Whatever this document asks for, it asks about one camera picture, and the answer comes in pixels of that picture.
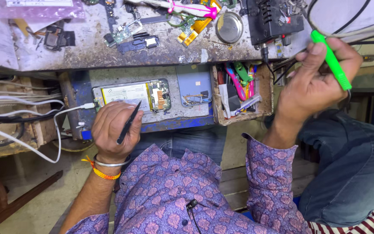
plastic bag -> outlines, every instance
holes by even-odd
[[[83,3],[72,0],[72,7],[33,6],[8,7],[5,0],[0,0],[0,18],[4,19],[85,19]]]

red white striped cloth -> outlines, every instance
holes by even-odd
[[[367,219],[356,226],[329,227],[323,224],[308,222],[313,234],[374,234],[374,210]]]

hand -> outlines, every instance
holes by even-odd
[[[123,101],[111,102],[102,107],[96,115],[92,127],[92,136],[99,153],[97,160],[107,164],[122,163],[132,152],[140,140],[142,116],[138,111],[122,144],[116,140],[122,132],[123,126],[133,113],[135,107]]]
[[[327,44],[340,61],[350,83],[360,68],[363,58],[348,44],[337,38],[328,38]],[[289,74],[293,77],[279,95],[277,116],[285,122],[302,124],[312,114],[323,110],[347,96],[334,75],[320,74],[327,49],[324,43],[310,44],[308,52],[296,56],[303,65]]]

silver bangle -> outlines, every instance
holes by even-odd
[[[98,160],[96,160],[96,157],[98,155],[96,154],[95,157],[93,157],[93,161],[96,162],[96,164],[99,164],[101,166],[104,166],[104,167],[119,167],[119,166],[123,166],[123,165],[126,165],[128,164],[130,161],[131,161],[131,156],[128,155],[128,157],[125,159],[125,162],[123,163],[118,163],[118,164],[106,164],[106,163],[101,163],[99,162]]]

blue metal frame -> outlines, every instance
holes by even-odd
[[[66,90],[66,93],[72,93],[74,103],[76,106],[83,105],[85,103],[93,102],[93,95],[92,95],[92,85],[89,79],[89,72],[88,71],[77,71],[77,72],[70,72],[69,73],[69,80],[71,83],[72,90]],[[78,119],[75,119],[69,116],[70,123],[72,122],[79,122],[80,120],[85,120],[86,126],[92,126],[93,121],[96,117],[96,110],[94,109],[83,109],[78,110]],[[186,127],[198,127],[204,125],[212,125],[214,124],[214,116],[213,116],[213,105],[209,103],[209,115],[202,116],[202,117],[192,117],[192,118],[185,118],[185,117],[178,117],[170,120],[163,120],[154,123],[146,123],[142,125],[141,132],[158,132],[158,131],[165,131],[165,130],[173,130],[179,128],[186,128]],[[75,138],[83,139],[83,140],[90,140],[92,139],[91,131],[85,130],[81,132],[72,132]]]

